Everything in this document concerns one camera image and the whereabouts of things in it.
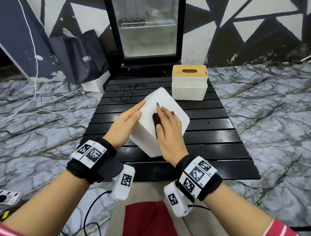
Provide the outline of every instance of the person's right arm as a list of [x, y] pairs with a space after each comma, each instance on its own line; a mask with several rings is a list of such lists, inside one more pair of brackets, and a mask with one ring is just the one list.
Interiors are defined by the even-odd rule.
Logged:
[[[157, 113], [162, 123], [156, 131], [163, 158], [176, 167], [189, 154], [181, 134], [181, 122], [164, 107], [158, 106]], [[206, 196], [204, 203], [230, 236], [262, 236], [273, 221], [223, 183]]]

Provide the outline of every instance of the glass door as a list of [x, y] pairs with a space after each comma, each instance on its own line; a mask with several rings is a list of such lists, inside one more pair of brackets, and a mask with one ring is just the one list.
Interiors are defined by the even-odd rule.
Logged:
[[111, 1], [125, 59], [176, 55], [179, 0]]

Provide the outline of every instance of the geometric patterned wall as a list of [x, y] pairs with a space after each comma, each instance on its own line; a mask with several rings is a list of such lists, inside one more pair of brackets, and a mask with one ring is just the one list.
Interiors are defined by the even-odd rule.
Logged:
[[[50, 36], [95, 29], [116, 50], [104, 0], [28, 0]], [[182, 62], [208, 67], [311, 54], [311, 0], [187, 0]]]

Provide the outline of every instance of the metal chain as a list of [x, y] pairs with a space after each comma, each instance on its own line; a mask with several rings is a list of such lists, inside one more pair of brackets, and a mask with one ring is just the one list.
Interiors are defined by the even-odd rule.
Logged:
[[302, 64], [301, 61], [299, 60], [293, 60], [291, 62], [272, 62], [269, 63], [268, 66], [272, 67], [272, 66], [276, 66], [278, 69], [283, 70], [286, 66], [293, 66], [295, 64]]

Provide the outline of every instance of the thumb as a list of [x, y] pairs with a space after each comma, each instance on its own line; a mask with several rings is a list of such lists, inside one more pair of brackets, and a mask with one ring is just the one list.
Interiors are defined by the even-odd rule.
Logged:
[[137, 123], [137, 121], [139, 121], [140, 117], [142, 116], [142, 112], [141, 111], [136, 111], [133, 115], [130, 116], [130, 118], [128, 118], [128, 120], [126, 121], [126, 123], [133, 128], [134, 124]]
[[165, 139], [164, 128], [162, 125], [156, 125], [156, 135], [158, 136], [158, 141], [162, 141]]

